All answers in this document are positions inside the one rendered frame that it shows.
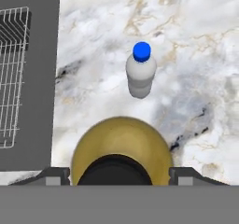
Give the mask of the yellow bottle with black cap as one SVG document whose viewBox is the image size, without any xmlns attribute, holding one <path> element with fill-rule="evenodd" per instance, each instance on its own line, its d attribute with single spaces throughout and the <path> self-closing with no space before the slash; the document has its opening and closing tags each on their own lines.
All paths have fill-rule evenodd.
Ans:
<svg viewBox="0 0 239 224">
<path fill-rule="evenodd" d="M 72 184 L 77 185 L 94 161 L 109 155 L 138 162 L 154 186 L 168 184 L 173 160 L 166 141 L 152 126 L 130 117 L 105 119 L 82 135 L 71 161 Z"/>
</svg>

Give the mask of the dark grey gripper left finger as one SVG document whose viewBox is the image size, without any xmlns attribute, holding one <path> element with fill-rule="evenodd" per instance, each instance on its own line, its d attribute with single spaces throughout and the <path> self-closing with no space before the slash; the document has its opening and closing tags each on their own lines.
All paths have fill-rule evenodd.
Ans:
<svg viewBox="0 0 239 224">
<path fill-rule="evenodd" d="M 12 183 L 12 186 L 69 186 L 70 169 L 68 167 L 48 167 L 40 174 Z"/>
</svg>

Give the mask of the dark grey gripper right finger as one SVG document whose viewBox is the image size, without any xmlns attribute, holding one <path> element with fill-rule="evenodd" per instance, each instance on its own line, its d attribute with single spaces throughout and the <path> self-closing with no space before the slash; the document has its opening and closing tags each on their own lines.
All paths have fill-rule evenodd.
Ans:
<svg viewBox="0 0 239 224">
<path fill-rule="evenodd" d="M 171 186 L 225 186 L 225 183 L 200 175 L 192 167 L 171 167 L 169 176 Z"/>
</svg>

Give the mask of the white bottle with blue cap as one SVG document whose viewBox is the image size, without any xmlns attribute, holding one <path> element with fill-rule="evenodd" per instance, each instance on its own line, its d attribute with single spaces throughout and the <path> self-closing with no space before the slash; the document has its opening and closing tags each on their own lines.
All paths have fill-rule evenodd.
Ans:
<svg viewBox="0 0 239 224">
<path fill-rule="evenodd" d="M 151 54 L 149 43 L 137 42 L 125 65 L 128 89 L 132 97 L 144 99 L 149 95 L 156 69 L 157 63 Z"/>
</svg>

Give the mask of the grey sink basin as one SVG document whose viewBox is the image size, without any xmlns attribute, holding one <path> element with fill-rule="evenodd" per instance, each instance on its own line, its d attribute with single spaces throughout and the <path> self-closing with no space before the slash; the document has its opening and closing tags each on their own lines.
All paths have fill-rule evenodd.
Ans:
<svg viewBox="0 0 239 224">
<path fill-rule="evenodd" d="M 0 9 L 28 7 L 30 40 L 21 86 L 16 143 L 0 149 L 0 172 L 50 166 L 60 0 L 0 0 Z"/>
</svg>

